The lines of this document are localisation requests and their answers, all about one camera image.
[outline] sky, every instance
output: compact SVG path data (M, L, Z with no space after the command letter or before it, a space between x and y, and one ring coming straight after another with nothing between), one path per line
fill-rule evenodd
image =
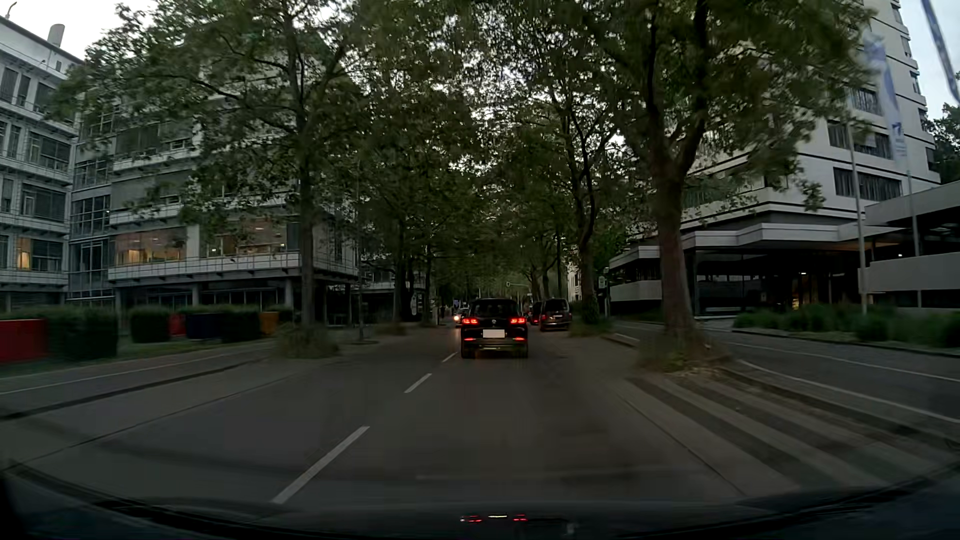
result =
M47 37L52 24L66 25L61 47L83 58L86 47L96 41L104 29L120 23L113 13L116 3L116 0L18 0L11 9L11 20L40 37ZM148 9L154 0L127 0L125 3L135 9ZM960 0L931 0L931 3L947 41L953 70L960 71ZM939 118L944 103L958 104L949 93L921 0L900 0L900 5L903 23L910 30L913 58L920 65L920 86L926 96L929 116ZM0 10L8 6L0 0Z

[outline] asphalt road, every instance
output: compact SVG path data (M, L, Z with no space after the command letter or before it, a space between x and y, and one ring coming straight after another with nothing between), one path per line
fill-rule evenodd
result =
M738 497L610 393L632 362L621 346L531 334L527 359L461 359L446 327L330 361L253 346L0 380L0 452L200 506Z
M616 331L642 340L657 325L620 321ZM960 361L859 345L711 331L740 359L777 373L934 412L960 423Z

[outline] black suv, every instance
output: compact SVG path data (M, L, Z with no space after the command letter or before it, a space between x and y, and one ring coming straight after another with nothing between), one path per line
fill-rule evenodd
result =
M510 351L515 356L527 357L527 319L513 300L474 300L460 324L463 358L473 358L477 351Z
M573 320L573 313L570 312L570 304L563 298L551 298L543 303L543 311L540 313L540 331L548 328L570 329L570 321Z

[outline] yellow planter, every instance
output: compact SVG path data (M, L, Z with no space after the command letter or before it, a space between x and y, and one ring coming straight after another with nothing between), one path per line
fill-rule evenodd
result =
M276 331L276 325L280 321L279 311L260 312L260 333L263 335L273 335Z

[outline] flag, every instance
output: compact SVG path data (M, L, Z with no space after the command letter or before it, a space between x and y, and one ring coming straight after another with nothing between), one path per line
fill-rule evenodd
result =
M894 91L894 79L887 64L887 50L880 36L866 33L863 36L863 52L867 66L876 76L876 96L880 109L890 130L890 144L894 160L903 169L909 168L906 160L906 137L903 136L903 123L900 120L900 106L897 105L897 93Z
M930 34L933 36L933 44L937 46L937 53L940 54L940 64L944 67L947 74L947 84L950 86L950 93L953 99L960 103L960 91L957 90L957 80L953 73L953 66L950 65L950 56L947 54L947 46L944 44L944 34L940 32L940 23L937 22L937 15L933 13L933 6L930 0L922 0L924 11L926 12L926 22L930 25Z

